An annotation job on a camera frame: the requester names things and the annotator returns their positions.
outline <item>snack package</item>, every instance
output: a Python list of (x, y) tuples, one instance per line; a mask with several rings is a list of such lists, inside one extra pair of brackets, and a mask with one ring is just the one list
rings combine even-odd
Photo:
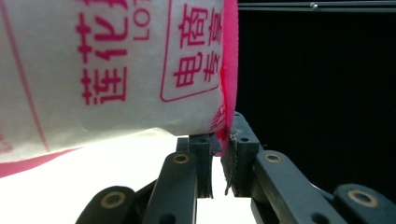
[(151, 128), (218, 132), (226, 147), (235, 0), (0, 0), (0, 9), (3, 164)]

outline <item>black background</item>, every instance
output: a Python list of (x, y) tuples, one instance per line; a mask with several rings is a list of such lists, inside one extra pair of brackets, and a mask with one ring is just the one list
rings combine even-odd
[(262, 145), (396, 202), (396, 14), (239, 13), (236, 110)]

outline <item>pink seam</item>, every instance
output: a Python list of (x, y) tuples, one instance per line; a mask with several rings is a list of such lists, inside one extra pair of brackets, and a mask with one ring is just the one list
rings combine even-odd
[(30, 92), (28, 81), (27, 81), (27, 78), (26, 78), (22, 63), (21, 63), (21, 56), (20, 56), (19, 51), (18, 51), (18, 46), (17, 46), (16, 40), (15, 40), (15, 36), (14, 36), (14, 34), (12, 32), (11, 22), (9, 21), (9, 17), (8, 17), (8, 14), (7, 14), (7, 8), (6, 8), (6, 4), (4, 3), (4, 0), (0, 0), (0, 10), (1, 10), (1, 13), (2, 13), (4, 25), (6, 26), (8, 39), (9, 39), (9, 42), (11, 44), (12, 53), (14, 55), (14, 60), (15, 60), (15, 62), (17, 64), (18, 71), (20, 73), (20, 78), (21, 78), (21, 82), (22, 82), (22, 85), (23, 85), (23, 89), (24, 89), (27, 101), (29, 103), (30, 111), (31, 111), (33, 119), (35, 121), (35, 126), (37, 127), (37, 130), (38, 130), (38, 133), (40, 135), (41, 141), (43, 142), (44, 148), (48, 152), (50, 152), (50, 148), (49, 148), (47, 140), (46, 140), (46, 138), (44, 136), (43, 129), (41, 127), (40, 121), (38, 119), (37, 112), (35, 110), (35, 103), (33, 102), (33, 97), (32, 97), (32, 94)]

